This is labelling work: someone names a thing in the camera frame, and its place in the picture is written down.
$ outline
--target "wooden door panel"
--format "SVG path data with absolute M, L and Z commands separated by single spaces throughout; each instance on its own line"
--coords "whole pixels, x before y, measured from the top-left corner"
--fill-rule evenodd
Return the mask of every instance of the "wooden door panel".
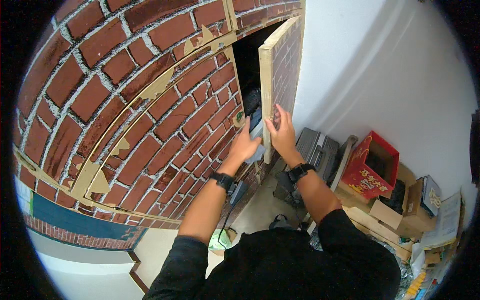
M 275 104 L 293 112 L 301 58 L 302 16 L 288 19 L 258 49 L 262 89 L 262 116 L 273 120 Z M 270 133 L 264 126 L 265 163 L 272 151 Z

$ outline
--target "hand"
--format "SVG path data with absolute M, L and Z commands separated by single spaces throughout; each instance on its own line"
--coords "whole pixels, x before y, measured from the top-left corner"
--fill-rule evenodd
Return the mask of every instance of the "hand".
M 239 166 L 248 158 L 252 157 L 257 151 L 258 145 L 262 142 L 261 137 L 250 139 L 250 117 L 245 120 L 242 131 L 232 141 L 232 146 L 228 152 L 228 160 L 236 161 Z
M 275 126 L 270 119 L 264 119 L 265 125 L 270 132 L 273 147 L 292 168 L 297 164 L 304 163 L 303 158 L 297 152 L 295 146 L 295 129 L 292 124 L 292 115 L 289 112 L 284 111 L 279 104 L 276 104 L 276 108 L 278 109 L 278 112 L 275 114 L 274 121 L 279 123 L 279 129 L 275 129 Z

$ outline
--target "white wall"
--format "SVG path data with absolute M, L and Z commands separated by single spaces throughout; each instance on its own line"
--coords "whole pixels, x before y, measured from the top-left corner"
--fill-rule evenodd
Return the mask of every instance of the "white wall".
M 125 251 L 75 247 L 28 230 L 40 261 L 65 299 L 140 300 L 130 277 L 134 264 Z
M 375 130 L 446 199 L 462 189 L 466 220 L 469 132 L 477 107 L 456 40 L 430 1 L 307 1 L 294 125 L 343 142 Z

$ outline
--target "black shirt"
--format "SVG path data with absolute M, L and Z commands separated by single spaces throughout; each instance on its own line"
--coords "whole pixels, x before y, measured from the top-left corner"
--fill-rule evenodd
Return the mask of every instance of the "black shirt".
M 243 234 L 207 279 L 207 246 L 178 236 L 144 300 L 395 298 L 395 257 L 356 229 L 343 210 L 323 218 L 318 236 L 323 251 L 309 245 L 305 231 Z

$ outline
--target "black wristwatch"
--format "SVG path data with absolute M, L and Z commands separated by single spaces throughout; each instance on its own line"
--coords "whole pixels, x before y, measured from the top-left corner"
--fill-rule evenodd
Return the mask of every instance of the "black wristwatch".
M 230 189 L 230 186 L 233 183 L 233 177 L 231 177 L 231 176 L 229 176 L 225 173 L 213 172 L 208 177 L 211 178 L 211 179 L 215 179 L 216 184 L 218 186 L 221 186 L 222 188 L 224 188 L 227 192 L 228 192 L 228 190 Z
M 314 170 L 315 172 L 317 171 L 311 164 L 300 164 L 288 171 L 287 174 L 292 182 L 297 183 L 300 178 L 307 175 L 308 170 Z

